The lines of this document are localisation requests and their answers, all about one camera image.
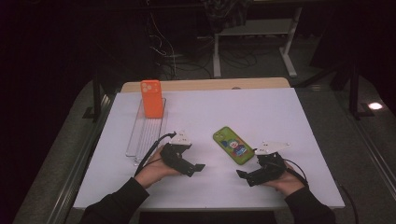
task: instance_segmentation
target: dark background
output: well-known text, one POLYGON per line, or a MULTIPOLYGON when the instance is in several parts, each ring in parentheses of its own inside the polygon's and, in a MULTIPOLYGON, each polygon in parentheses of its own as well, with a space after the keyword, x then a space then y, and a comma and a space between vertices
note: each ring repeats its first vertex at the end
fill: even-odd
MULTIPOLYGON (((139 6, 137 1, 112 4, 124 7, 126 2, 139 6)), ((83 7, 103 4, 79 3, 83 7)), ((108 94, 126 81, 156 78, 154 56, 147 50, 147 15, 87 12, 74 4, 67 0, 0 2, 1 223, 12 222, 70 107, 93 74, 108 94)), ((375 84, 394 112, 396 38, 391 9, 380 2, 305 7, 298 33, 323 34, 314 66, 327 68, 355 56, 361 75, 375 84)), ((180 21, 183 13, 172 15, 163 15, 168 21, 162 26, 180 21)), ((266 15, 280 16, 273 10, 266 15)), ((189 22, 199 32, 208 32, 201 27, 202 14, 189 22)))

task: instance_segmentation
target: table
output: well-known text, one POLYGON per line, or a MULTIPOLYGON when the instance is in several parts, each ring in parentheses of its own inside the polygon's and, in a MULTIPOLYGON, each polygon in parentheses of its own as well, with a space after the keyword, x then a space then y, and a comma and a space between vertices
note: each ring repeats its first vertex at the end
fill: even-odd
MULTIPOLYGON (((137 86, 138 83, 126 83, 116 96, 74 207, 85 208, 98 202, 134 175, 136 166, 133 159, 125 156, 125 151, 141 100, 137 86)), ((192 146, 184 152, 183 158, 193 164, 204 163, 206 167, 192 177, 171 176, 152 186, 148 189, 150 197, 141 205, 141 210, 274 210, 287 207, 283 196, 274 189, 251 188, 245 179, 238 177, 236 169, 251 172, 259 165, 253 158, 239 166, 216 145, 212 134, 226 125, 252 147, 263 140, 290 143, 289 149, 279 153, 304 169, 318 199, 332 208, 345 206, 295 90, 289 88, 286 79, 163 81, 162 86, 168 112, 166 132, 185 131, 192 146), (246 89, 248 83, 252 84, 251 89, 246 89), (244 89, 230 90, 233 87, 244 89)))

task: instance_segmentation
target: gray floor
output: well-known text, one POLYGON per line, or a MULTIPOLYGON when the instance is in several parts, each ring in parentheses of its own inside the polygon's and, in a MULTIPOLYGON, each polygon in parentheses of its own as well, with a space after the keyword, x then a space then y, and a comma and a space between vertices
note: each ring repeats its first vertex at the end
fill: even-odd
MULTIPOLYGON (((286 77, 290 84, 297 84, 320 71, 309 66, 318 38, 298 37, 290 50, 298 76, 289 78, 277 49, 283 41, 283 38, 273 36, 221 38, 222 78, 286 77)), ((176 61, 180 79, 213 76, 210 54, 194 62, 179 58, 176 61)), ((377 160, 372 157, 373 151, 378 152, 389 169, 396 171, 396 118, 384 107, 375 111, 374 117, 356 121, 347 111, 348 87, 343 91, 332 91, 329 87, 331 80, 332 75, 329 75, 308 88, 296 89, 322 154, 334 179, 347 189, 356 204, 360 223, 396 223, 394 193, 389 190, 387 177, 382 175, 377 160)), ((381 100, 375 88, 361 78, 360 103, 372 102, 381 103, 381 100)), ((54 223, 54 220, 77 223, 80 219, 81 211, 71 209, 69 212, 67 209, 77 192, 69 192, 65 198, 62 196, 70 185, 70 172, 78 166, 76 161, 81 150, 89 146, 87 139, 99 134, 100 124, 82 118, 89 106, 92 106, 91 83, 81 91, 71 108, 15 223, 54 223), (62 212, 53 210, 57 204, 63 204, 66 209, 62 212)), ((341 188, 340 192, 346 207, 334 210, 338 223, 354 223, 351 201, 341 188)), ((288 210, 276 211, 276 218, 280 224, 292 223, 288 210)))

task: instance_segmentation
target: light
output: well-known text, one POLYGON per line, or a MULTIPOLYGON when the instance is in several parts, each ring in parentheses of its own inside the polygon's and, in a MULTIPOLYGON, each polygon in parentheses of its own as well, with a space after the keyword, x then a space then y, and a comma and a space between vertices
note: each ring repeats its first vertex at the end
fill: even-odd
POLYGON ((380 103, 370 103, 369 107, 373 110, 381 109, 382 105, 380 103))

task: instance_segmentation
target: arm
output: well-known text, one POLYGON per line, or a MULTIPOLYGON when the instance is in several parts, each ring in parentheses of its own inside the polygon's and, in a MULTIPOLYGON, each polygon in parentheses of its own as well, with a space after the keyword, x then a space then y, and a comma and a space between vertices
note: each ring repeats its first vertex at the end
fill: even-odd
POLYGON ((165 176, 179 174, 163 163, 161 150, 158 149, 151 156, 135 178, 129 179, 119 190, 108 194, 99 203, 88 206, 80 223, 128 223, 136 209, 149 196, 147 188, 165 176))
POLYGON ((285 172, 279 179, 264 183, 279 190, 286 196, 288 204, 294 216, 295 224, 334 224, 334 212, 322 204, 304 184, 294 175, 285 172))

